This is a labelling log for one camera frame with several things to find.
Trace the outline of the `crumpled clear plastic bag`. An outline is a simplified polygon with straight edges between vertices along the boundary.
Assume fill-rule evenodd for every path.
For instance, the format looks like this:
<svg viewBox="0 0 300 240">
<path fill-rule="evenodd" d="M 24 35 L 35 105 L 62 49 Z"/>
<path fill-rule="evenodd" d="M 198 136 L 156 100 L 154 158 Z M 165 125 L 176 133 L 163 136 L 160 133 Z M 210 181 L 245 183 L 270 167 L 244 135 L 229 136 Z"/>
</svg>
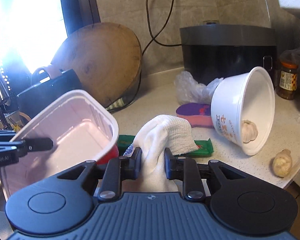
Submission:
<svg viewBox="0 0 300 240">
<path fill-rule="evenodd" d="M 183 105 L 186 103 L 200 103 L 210 105 L 213 94 L 223 78 L 215 78 L 208 85 L 198 83 L 190 72 L 183 71 L 175 78 L 177 101 Z"/>
</svg>

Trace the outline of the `garlic bulb in bowl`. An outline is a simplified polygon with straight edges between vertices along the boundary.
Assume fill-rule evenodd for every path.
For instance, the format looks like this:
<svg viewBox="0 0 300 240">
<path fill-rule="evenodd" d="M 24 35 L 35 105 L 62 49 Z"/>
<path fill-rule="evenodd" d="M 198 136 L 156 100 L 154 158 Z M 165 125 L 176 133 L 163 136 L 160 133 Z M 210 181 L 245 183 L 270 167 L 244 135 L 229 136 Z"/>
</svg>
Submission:
<svg viewBox="0 0 300 240">
<path fill-rule="evenodd" d="M 241 126 L 242 141 L 247 144 L 254 141 L 258 136 L 258 130 L 255 123 L 249 120 L 243 120 Z"/>
</svg>

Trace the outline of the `green white striped cloth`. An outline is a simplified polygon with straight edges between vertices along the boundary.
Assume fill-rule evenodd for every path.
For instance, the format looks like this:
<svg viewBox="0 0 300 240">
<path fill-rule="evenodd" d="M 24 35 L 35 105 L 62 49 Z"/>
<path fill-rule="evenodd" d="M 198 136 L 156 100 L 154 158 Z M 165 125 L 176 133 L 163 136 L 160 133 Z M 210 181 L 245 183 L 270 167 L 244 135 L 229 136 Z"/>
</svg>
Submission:
<svg viewBox="0 0 300 240">
<path fill-rule="evenodd" d="M 106 110 L 109 111 L 110 113 L 115 113 L 126 108 L 128 105 L 129 105 L 129 101 L 127 100 L 127 98 L 122 97 L 116 100 L 110 106 L 108 106 Z"/>
</svg>

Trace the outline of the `glass jar with orange lid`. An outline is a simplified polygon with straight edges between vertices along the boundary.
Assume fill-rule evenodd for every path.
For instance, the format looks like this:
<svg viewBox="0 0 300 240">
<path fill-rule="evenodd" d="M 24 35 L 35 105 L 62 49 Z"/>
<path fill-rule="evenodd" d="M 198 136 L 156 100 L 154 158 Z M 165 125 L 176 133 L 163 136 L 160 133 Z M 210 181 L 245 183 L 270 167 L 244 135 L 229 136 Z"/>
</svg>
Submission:
<svg viewBox="0 0 300 240">
<path fill-rule="evenodd" d="M 297 89 L 299 66 L 287 61 L 280 61 L 280 66 L 280 80 L 277 94 L 283 99 L 293 100 Z"/>
</svg>

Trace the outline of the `purple pink sponge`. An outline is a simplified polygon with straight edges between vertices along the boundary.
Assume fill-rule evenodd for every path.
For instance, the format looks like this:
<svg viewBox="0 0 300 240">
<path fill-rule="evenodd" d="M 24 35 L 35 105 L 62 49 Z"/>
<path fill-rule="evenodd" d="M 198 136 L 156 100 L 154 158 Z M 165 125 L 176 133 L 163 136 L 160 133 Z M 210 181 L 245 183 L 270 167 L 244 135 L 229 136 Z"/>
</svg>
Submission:
<svg viewBox="0 0 300 240">
<path fill-rule="evenodd" d="M 213 128 L 211 106 L 200 103 L 186 103 L 176 109 L 177 117 L 186 119 L 191 127 Z"/>
</svg>

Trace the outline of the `black square appliance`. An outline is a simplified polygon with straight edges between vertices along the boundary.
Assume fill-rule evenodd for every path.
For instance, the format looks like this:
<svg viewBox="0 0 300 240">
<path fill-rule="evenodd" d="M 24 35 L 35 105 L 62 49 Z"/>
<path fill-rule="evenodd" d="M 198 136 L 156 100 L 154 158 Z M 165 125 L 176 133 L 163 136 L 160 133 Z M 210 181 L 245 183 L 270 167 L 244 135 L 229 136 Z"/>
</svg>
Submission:
<svg viewBox="0 0 300 240">
<path fill-rule="evenodd" d="M 275 30 L 252 25 L 205 24 L 180 29 L 184 69 L 198 83 L 263 67 L 274 75 Z"/>
</svg>

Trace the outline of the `garlic bulb on counter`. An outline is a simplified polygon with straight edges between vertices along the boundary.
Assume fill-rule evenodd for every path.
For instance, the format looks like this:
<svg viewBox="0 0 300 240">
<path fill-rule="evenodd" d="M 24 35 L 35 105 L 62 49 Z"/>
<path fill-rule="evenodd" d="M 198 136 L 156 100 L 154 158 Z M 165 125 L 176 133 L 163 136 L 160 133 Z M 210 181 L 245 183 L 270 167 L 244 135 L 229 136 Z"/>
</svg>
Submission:
<svg viewBox="0 0 300 240">
<path fill-rule="evenodd" d="M 277 153 L 272 164 L 273 172 L 276 176 L 284 178 L 289 175 L 292 170 L 293 161 L 291 151 L 284 149 Z"/>
</svg>

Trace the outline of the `pink plastic rectangular container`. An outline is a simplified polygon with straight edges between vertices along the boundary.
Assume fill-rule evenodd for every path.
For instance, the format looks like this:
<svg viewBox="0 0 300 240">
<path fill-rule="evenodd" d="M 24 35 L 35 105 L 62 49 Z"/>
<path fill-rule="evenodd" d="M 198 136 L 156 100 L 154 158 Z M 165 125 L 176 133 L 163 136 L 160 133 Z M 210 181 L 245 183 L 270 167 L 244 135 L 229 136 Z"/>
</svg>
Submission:
<svg viewBox="0 0 300 240">
<path fill-rule="evenodd" d="M 116 144 L 115 118 L 84 90 L 63 94 L 37 114 L 13 138 L 50 138 L 49 151 L 30 152 L 0 170 L 5 198 L 18 190 L 86 160 L 102 159 Z"/>
</svg>

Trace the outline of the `round wooden cutting board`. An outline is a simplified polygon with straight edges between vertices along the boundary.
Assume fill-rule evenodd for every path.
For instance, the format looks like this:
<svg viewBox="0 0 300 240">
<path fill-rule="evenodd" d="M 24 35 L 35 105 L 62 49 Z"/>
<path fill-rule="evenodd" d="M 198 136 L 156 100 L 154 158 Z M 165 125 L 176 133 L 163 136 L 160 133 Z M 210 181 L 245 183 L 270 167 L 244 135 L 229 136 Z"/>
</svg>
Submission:
<svg viewBox="0 0 300 240">
<path fill-rule="evenodd" d="M 83 89 L 108 107 L 137 84 L 142 51 L 139 39 L 117 23 L 95 23 L 68 36 L 51 64 L 73 69 Z"/>
</svg>

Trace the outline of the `white cloth rag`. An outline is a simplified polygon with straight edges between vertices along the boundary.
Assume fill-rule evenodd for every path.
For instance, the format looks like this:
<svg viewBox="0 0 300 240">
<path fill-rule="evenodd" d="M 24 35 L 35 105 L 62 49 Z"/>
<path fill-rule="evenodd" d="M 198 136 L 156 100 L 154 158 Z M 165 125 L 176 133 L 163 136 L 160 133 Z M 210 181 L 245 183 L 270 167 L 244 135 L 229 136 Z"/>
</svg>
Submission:
<svg viewBox="0 0 300 240">
<path fill-rule="evenodd" d="M 137 147 L 142 150 L 140 172 L 136 180 L 122 182 L 123 192 L 177 192 L 176 183 L 166 178 L 165 148 L 173 155 L 198 149 L 190 123 L 171 115 L 158 115 L 144 124 L 124 155 L 130 157 Z"/>
</svg>

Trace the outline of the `white paper noodle bowl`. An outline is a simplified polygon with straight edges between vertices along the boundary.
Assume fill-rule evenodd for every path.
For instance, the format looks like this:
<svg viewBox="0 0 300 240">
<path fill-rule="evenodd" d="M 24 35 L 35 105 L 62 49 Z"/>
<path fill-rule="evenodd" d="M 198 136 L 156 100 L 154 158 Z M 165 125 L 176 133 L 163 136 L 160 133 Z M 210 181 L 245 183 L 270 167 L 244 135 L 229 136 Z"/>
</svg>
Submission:
<svg viewBox="0 0 300 240">
<path fill-rule="evenodd" d="M 274 115 L 274 87 L 262 67 L 223 79 L 212 96 L 211 118 L 216 132 L 239 146 L 246 155 L 256 155 L 265 145 Z M 258 135 L 245 143 L 243 122 L 247 120 L 256 125 Z"/>
</svg>

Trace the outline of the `green snack wrapper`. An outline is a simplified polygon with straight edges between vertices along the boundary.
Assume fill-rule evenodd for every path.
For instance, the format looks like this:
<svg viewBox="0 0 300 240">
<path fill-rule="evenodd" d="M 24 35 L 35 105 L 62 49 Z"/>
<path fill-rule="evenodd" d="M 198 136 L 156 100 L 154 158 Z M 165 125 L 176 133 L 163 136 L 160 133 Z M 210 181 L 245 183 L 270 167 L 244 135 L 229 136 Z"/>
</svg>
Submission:
<svg viewBox="0 0 300 240">
<path fill-rule="evenodd" d="M 133 141 L 134 135 L 119 135 L 117 141 L 117 148 L 119 150 L 119 156 L 129 155 L 133 150 Z M 184 152 L 182 154 L 177 154 L 177 156 L 185 156 L 190 158 L 199 158 L 199 157 L 210 157 L 213 152 L 213 145 L 211 139 L 209 140 L 195 140 L 194 141 L 198 146 L 198 149 L 193 152 Z"/>
</svg>

